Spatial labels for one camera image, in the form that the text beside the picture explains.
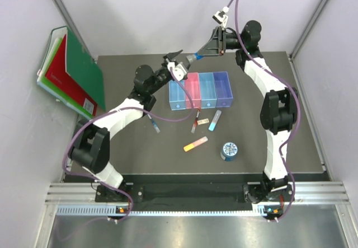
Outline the grey blue glue bottle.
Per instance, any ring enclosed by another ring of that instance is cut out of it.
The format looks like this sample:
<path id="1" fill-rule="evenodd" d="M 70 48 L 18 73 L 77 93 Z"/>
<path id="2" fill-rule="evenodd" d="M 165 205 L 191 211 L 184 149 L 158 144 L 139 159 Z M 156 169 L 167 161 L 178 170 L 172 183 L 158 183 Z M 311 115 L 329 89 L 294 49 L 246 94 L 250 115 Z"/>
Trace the grey blue glue bottle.
<path id="1" fill-rule="evenodd" d="M 193 53 L 186 56 L 186 60 L 189 65 L 192 65 L 195 61 L 200 59 L 202 59 L 202 56 L 198 55 L 198 53 Z"/>

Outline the light blue drawer bin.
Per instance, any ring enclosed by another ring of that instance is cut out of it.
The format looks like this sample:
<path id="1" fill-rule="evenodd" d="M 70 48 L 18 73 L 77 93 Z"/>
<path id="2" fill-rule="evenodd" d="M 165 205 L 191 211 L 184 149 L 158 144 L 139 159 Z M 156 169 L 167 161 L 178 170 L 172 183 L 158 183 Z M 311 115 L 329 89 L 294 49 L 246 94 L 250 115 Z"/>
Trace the light blue drawer bin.
<path id="1" fill-rule="evenodd" d="M 169 82 L 169 105 L 172 111 L 185 110 L 185 92 L 175 81 Z"/>

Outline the purple drawer bin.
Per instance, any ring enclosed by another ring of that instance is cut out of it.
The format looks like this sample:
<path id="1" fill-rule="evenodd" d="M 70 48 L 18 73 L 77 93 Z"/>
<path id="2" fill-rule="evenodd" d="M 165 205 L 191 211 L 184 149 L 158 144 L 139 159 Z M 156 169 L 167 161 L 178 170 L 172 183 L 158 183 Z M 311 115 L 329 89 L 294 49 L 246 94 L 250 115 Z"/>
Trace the purple drawer bin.
<path id="1" fill-rule="evenodd" d="M 216 90 L 216 107 L 230 107 L 233 102 L 233 93 L 230 86 L 228 72 L 214 72 Z"/>

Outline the round blue tape tin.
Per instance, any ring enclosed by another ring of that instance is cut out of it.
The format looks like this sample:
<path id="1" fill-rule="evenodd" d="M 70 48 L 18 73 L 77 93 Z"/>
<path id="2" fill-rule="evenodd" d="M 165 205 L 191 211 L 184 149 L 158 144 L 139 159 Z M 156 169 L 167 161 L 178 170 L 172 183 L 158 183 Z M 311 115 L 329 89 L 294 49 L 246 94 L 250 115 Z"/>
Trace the round blue tape tin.
<path id="1" fill-rule="evenodd" d="M 238 147 L 233 142 L 227 142 L 223 145 L 220 156 L 224 161 L 233 161 L 238 153 Z"/>

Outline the pink drawer bin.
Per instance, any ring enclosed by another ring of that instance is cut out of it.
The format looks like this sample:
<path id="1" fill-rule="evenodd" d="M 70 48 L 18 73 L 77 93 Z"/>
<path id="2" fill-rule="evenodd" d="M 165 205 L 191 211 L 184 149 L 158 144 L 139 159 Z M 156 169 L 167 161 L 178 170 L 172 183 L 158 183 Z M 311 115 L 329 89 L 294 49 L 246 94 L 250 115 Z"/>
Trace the pink drawer bin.
<path id="1" fill-rule="evenodd" d="M 201 108 L 201 91 L 198 73 L 188 73 L 184 87 L 192 98 L 194 108 Z"/>

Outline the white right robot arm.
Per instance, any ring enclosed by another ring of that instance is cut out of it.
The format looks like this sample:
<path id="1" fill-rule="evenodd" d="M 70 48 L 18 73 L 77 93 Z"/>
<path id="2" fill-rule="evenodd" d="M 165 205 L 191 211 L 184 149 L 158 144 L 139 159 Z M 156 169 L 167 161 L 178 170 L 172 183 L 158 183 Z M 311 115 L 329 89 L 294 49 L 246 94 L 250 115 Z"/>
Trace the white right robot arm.
<path id="1" fill-rule="evenodd" d="M 260 184 L 246 192 L 253 203 L 273 201 L 288 188 L 287 141 L 298 117 L 297 91 L 274 76 L 258 46 L 260 39 L 261 24 L 255 20 L 248 21 L 241 33 L 219 25 L 196 55 L 222 56 L 227 50 L 235 50 L 236 64 L 263 96 L 260 122 L 267 137 L 267 159 Z"/>

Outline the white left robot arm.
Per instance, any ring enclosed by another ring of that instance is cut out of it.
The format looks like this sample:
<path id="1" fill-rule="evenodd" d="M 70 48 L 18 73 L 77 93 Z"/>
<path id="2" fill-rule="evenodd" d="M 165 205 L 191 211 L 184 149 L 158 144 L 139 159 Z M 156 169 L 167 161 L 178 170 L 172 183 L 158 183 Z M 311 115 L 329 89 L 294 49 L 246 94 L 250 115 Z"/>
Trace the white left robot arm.
<path id="1" fill-rule="evenodd" d="M 67 157 L 79 164 L 96 180 L 108 185 L 107 194 L 114 201 L 126 197 L 127 188 L 123 176 L 110 163 L 111 138 L 127 125 L 148 114 L 154 104 L 156 93 L 170 81 L 181 81 L 187 75 L 184 64 L 177 62 L 182 50 L 163 57 L 159 70 L 141 65 L 135 71 L 134 87 L 128 97 L 116 108 L 90 121 L 78 122 L 73 143 Z"/>

